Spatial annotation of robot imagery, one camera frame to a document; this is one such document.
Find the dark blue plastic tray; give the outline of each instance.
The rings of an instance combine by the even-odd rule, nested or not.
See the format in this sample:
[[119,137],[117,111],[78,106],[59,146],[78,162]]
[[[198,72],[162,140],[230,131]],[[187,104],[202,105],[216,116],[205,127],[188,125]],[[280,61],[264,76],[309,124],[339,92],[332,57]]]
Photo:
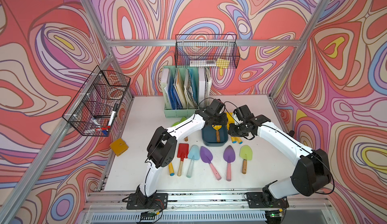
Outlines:
[[227,126],[222,125],[219,129],[220,142],[216,141],[216,130],[212,126],[207,126],[202,129],[202,139],[204,144],[209,147],[223,146],[228,140]]

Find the purple trowel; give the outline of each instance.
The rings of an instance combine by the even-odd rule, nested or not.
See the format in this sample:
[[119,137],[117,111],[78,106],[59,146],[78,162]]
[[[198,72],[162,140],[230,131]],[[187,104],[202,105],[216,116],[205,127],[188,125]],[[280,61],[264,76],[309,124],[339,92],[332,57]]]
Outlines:
[[223,159],[227,161],[227,181],[231,181],[231,163],[235,161],[235,152],[233,147],[229,145],[223,153]]
[[215,178],[217,180],[220,180],[222,177],[220,176],[220,174],[218,173],[216,168],[211,163],[211,161],[212,161],[212,154],[211,154],[210,150],[208,150],[206,147],[201,146],[201,148],[200,148],[200,158],[203,160],[203,162],[210,164],[212,172],[215,174]]

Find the mounting plate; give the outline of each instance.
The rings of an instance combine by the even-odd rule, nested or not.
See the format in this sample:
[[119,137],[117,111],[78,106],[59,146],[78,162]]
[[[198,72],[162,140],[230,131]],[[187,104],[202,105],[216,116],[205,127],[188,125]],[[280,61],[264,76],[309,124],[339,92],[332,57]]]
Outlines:
[[250,208],[288,208],[289,203],[287,201],[286,197],[283,197],[282,201],[278,201],[278,203],[274,204],[273,206],[266,206],[263,202],[262,198],[262,192],[247,192],[246,193],[246,199],[249,203]]
[[138,194],[133,193],[133,194],[130,194],[127,198],[125,198],[126,201],[128,202],[128,204],[126,205],[126,209],[128,210],[160,209],[160,206],[162,207],[162,205],[159,200],[161,200],[162,204],[164,205],[162,209],[167,208],[168,193],[154,193],[153,195],[147,198],[145,205],[143,205],[143,203],[140,201],[140,199],[137,196]]

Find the ventilation grille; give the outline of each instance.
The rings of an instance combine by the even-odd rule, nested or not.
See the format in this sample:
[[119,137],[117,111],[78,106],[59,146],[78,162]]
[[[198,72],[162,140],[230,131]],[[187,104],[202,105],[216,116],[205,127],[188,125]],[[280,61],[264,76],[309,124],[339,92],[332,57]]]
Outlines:
[[[92,223],[131,223],[140,221],[140,212],[94,213]],[[141,222],[153,222],[154,217]],[[164,212],[159,222],[192,222],[192,221],[266,221],[265,211],[194,211]]]

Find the swirly patterned wall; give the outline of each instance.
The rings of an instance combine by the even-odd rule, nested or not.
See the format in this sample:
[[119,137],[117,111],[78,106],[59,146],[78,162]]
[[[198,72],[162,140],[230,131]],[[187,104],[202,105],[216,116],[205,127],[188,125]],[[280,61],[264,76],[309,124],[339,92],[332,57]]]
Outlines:
[[332,0],[276,96],[295,137],[328,153],[343,223],[387,223],[386,20],[387,0]]
[[[239,39],[298,39],[319,0],[91,0],[112,39],[174,39],[234,32]],[[268,94],[292,47],[240,47],[237,70],[212,69],[213,94]],[[174,47],[113,48],[138,95],[161,94]]]
[[241,39],[299,38],[318,0],[92,0],[108,38],[174,39],[235,32]]
[[[268,94],[293,47],[240,47],[237,69],[212,68],[212,94]],[[115,47],[113,52],[132,78],[135,95],[161,95],[164,65],[174,65],[174,47]]]
[[[78,0],[0,0],[0,205],[105,54]],[[71,129],[13,223],[73,223],[94,191],[110,138]]]

